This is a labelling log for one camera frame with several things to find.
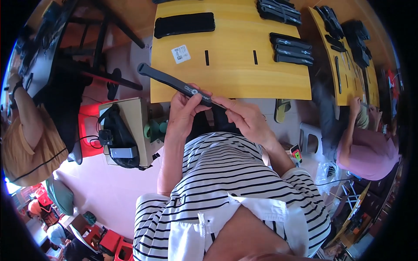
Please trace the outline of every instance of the red stool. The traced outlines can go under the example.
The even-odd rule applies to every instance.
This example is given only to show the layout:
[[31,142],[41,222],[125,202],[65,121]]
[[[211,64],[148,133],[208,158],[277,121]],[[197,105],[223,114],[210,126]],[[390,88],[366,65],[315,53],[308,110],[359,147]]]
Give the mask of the red stool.
[[96,225],[89,226],[86,225],[83,229],[83,231],[80,231],[80,235],[83,236],[84,241],[86,241],[87,244],[89,244],[94,250],[98,251],[99,248],[97,247],[97,244],[94,243],[94,241],[99,242],[101,234],[99,232],[99,227]]
[[48,206],[53,203],[48,197],[48,193],[43,185],[40,185],[40,187],[35,191],[35,197],[42,206]]
[[[91,117],[91,116],[99,117],[99,105],[109,103],[109,102],[112,102],[112,101],[104,101],[103,103],[98,102],[98,103],[95,103],[95,104],[80,106],[80,111],[79,111],[79,135],[80,135],[80,138],[87,136],[85,120],[87,118]],[[80,146],[81,146],[81,153],[83,155],[83,158],[96,156],[96,155],[99,155],[99,154],[103,153],[103,150],[94,148],[94,147],[96,147],[96,148],[101,147],[100,142],[98,140],[95,140],[94,142],[89,142],[89,141],[87,141],[87,139],[82,139],[80,141]]]
[[132,244],[123,241],[124,237],[121,236],[119,244],[115,252],[114,261],[133,261],[133,247]]
[[100,241],[100,245],[109,250],[112,254],[115,254],[117,246],[119,245],[121,236],[112,231],[108,230],[107,233],[103,236],[103,238]]

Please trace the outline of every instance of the finger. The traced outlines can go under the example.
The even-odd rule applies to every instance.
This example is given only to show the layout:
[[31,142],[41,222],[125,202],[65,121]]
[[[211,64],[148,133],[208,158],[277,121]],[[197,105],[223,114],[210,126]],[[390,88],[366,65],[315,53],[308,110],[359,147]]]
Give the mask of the finger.
[[222,96],[212,96],[212,100],[217,104],[223,105],[225,108],[238,113],[244,118],[248,117],[252,111],[252,108],[246,103],[237,100],[231,100]]
[[196,89],[200,90],[200,91],[201,91],[201,92],[203,92],[204,94],[207,94],[207,95],[209,95],[209,96],[212,96],[212,95],[213,95],[213,93],[212,93],[211,91],[202,90],[199,86],[197,86],[197,85],[196,85],[196,84],[194,84],[194,83],[188,83],[188,85],[193,86],[194,88],[196,88]]
[[204,105],[198,105],[198,106],[196,106],[196,108],[194,108],[194,111],[196,112],[196,113],[199,113],[199,112],[201,112],[201,111],[207,111],[207,110],[209,110],[211,107],[206,107],[206,106],[204,106]]
[[249,128],[244,118],[238,113],[227,110],[226,115],[228,116],[228,119],[231,119],[235,123],[235,126],[237,126],[238,129]]
[[234,121],[228,116],[229,113],[227,113],[227,111],[225,111],[225,115],[227,116],[228,119],[228,123],[233,123]]
[[199,105],[200,101],[202,100],[201,94],[195,94],[193,95],[184,106],[184,111],[188,114],[191,114],[192,111]]

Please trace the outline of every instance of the wooden table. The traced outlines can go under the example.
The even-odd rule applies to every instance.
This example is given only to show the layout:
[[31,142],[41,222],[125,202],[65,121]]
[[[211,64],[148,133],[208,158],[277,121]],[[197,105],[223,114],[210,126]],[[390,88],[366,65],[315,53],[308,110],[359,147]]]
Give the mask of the wooden table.
[[335,242],[337,239],[340,239],[341,236],[345,233],[346,228],[351,223],[351,217],[354,215],[354,212],[357,211],[357,209],[360,207],[361,203],[363,202],[363,199],[366,197],[367,191],[369,190],[370,182],[367,185],[367,187],[362,191],[359,198],[357,199],[353,209],[351,210],[350,214],[348,215],[347,219],[345,220],[344,224],[342,225],[341,229],[338,231],[338,233],[335,235],[335,237],[328,242],[327,246],[330,246],[333,242]]
[[369,104],[375,105],[376,107],[380,108],[380,102],[379,102],[379,88],[377,86],[377,76],[376,76],[376,70],[375,65],[373,64],[373,59],[370,60],[370,66],[366,67],[365,69],[367,80],[366,80],[366,86],[368,89],[368,102]]
[[[351,48],[348,46],[347,39],[344,37],[340,41],[344,43],[345,48],[347,49],[348,53],[351,56],[348,57],[350,62],[350,68],[348,66],[347,56],[345,53],[340,53],[338,51],[331,49],[331,44],[327,42],[325,35],[329,34],[325,30],[325,23],[319,13],[311,8],[308,7],[309,13],[312,15],[313,20],[316,23],[316,26],[320,32],[322,42],[325,45],[326,52],[328,54],[329,63],[331,65],[332,71],[332,78],[334,81],[334,90],[335,90],[335,100],[337,106],[346,106],[349,105],[350,100],[358,96],[362,99],[363,102],[368,104],[373,104],[378,106],[379,103],[379,93],[377,91],[377,78],[375,68],[373,66],[373,61],[370,61],[370,66],[367,67],[367,71],[370,72],[370,81],[369,83],[369,96],[372,100],[366,100],[366,83],[363,76],[363,72],[361,68],[354,62],[353,54],[351,52]],[[338,57],[338,64],[339,64],[339,74],[341,79],[341,93],[339,93],[339,84],[338,84],[338,76],[337,70],[335,65],[335,57]]]
[[[159,4],[155,17],[201,12],[214,13],[215,31],[154,38],[153,68],[229,98],[311,100],[308,67],[273,60],[269,33],[299,38],[295,26],[263,20],[254,0],[172,1]],[[171,50],[182,45],[191,59],[176,64]],[[174,93],[171,87],[151,79],[151,102],[170,101]]]

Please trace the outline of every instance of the black foam handle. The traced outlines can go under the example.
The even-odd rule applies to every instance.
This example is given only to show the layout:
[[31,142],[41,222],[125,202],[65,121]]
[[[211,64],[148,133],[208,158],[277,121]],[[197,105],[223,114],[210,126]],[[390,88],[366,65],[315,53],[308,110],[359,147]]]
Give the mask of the black foam handle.
[[184,83],[180,81],[177,78],[174,78],[171,75],[168,75],[166,73],[163,73],[159,70],[156,70],[146,63],[140,63],[138,65],[138,73],[140,75],[145,75],[150,78],[153,78],[156,81],[159,81],[163,84],[167,84],[168,86],[176,89],[177,91],[181,92],[182,94],[186,95],[187,97],[192,97],[193,95],[200,93],[202,95],[202,101],[200,102],[201,105],[212,107],[213,103],[207,94],[203,93],[202,91],[194,88],[191,85],[188,85],[187,83]]

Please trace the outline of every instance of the striped shirt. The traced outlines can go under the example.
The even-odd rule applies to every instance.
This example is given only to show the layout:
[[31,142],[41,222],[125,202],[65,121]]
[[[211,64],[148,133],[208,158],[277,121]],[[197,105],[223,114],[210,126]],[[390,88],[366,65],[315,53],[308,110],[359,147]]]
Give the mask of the striped shirt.
[[262,217],[296,255],[313,256],[331,230],[316,186],[302,168],[279,177],[264,165],[261,154],[259,145],[227,132],[205,134],[187,143],[183,178],[170,197],[152,193],[137,200],[135,260],[202,260],[241,204]]

